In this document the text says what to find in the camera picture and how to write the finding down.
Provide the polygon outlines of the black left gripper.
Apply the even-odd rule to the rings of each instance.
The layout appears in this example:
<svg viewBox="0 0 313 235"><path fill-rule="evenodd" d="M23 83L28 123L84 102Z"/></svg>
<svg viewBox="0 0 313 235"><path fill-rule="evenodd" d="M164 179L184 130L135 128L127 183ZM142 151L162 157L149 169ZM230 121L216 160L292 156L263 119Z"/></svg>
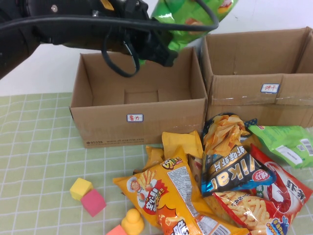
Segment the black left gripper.
<svg viewBox="0 0 313 235"><path fill-rule="evenodd" d="M148 5L142 0L106 0L105 15L122 20L149 21ZM128 42L134 48L141 60L156 62L164 67L171 67L178 53L169 49L173 39L172 33L157 33L149 29L123 28L121 26L106 27L109 50L128 54L123 48L123 42Z"/></svg>

